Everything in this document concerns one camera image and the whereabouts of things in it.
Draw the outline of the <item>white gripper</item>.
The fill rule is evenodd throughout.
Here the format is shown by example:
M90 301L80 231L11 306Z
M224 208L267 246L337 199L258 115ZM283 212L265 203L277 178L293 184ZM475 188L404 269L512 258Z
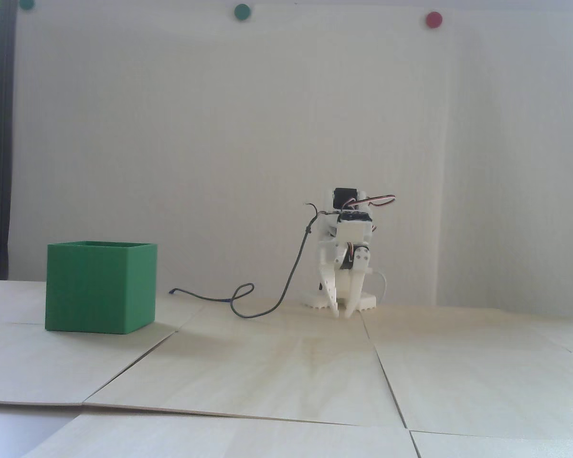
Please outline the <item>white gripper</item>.
M346 239L336 231L322 231L319 236L319 273L327 306L339 317L335 273L350 272L345 296L345 318L354 312L372 308L372 295L363 292L365 275L369 270L370 251L359 247L359 240Z

